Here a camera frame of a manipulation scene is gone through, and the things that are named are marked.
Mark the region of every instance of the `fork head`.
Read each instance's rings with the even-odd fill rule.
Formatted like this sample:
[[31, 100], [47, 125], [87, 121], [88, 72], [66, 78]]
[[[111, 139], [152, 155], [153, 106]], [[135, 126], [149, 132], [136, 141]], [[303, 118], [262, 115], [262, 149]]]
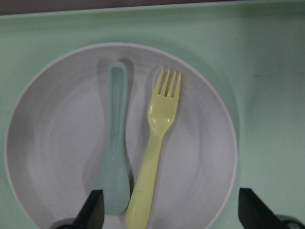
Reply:
[[172, 125], [178, 106], [181, 73], [174, 71], [171, 80], [169, 80], [170, 77], [171, 70], [168, 70], [165, 79], [163, 80], [163, 68], [152, 93], [147, 110], [147, 119], [150, 130], [160, 135], [164, 135], [168, 128]]

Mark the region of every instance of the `plate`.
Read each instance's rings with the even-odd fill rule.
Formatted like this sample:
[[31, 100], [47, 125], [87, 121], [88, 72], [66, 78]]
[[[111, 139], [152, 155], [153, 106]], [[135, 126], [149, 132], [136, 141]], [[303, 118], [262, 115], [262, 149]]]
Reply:
[[[5, 162], [18, 203], [40, 229], [76, 217], [93, 186], [108, 133], [108, 68], [126, 64], [127, 165], [136, 181], [149, 135], [146, 110], [160, 70], [181, 71], [176, 120], [166, 133], [149, 229], [208, 228], [232, 191], [237, 141], [220, 96], [193, 67], [164, 51], [101, 43], [44, 67], [20, 96], [7, 131]], [[123, 229], [125, 215], [103, 228]]]

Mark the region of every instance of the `plastic spoon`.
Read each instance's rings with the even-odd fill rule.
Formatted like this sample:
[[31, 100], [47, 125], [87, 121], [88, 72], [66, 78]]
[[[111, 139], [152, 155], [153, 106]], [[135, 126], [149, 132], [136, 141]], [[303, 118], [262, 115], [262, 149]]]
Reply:
[[124, 147], [127, 92], [127, 68], [122, 62], [113, 62], [109, 68], [109, 135], [95, 179], [95, 188], [103, 189], [105, 213], [109, 215], [123, 213], [130, 199]]

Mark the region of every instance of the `plastic fork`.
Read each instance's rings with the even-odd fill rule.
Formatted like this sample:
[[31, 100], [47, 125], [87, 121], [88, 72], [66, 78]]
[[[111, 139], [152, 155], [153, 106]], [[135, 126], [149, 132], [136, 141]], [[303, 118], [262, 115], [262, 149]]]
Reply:
[[177, 71], [174, 71], [169, 86], [171, 70], [167, 72], [161, 86], [163, 75], [164, 68], [161, 70], [147, 110], [150, 136], [127, 208], [125, 225], [128, 229], [145, 229], [148, 224], [162, 140], [176, 116], [181, 73], [178, 74], [175, 90]]

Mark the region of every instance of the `green surface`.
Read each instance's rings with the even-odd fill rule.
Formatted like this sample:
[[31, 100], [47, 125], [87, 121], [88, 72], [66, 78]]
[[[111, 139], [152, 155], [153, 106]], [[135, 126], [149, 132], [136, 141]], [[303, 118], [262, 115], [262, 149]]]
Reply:
[[[0, 152], [15, 103], [46, 64], [82, 46], [133, 42], [185, 60], [237, 132], [236, 184], [213, 229], [241, 229], [239, 187], [305, 223], [305, 1], [247, 1], [0, 17]], [[0, 225], [31, 229], [0, 157]]]

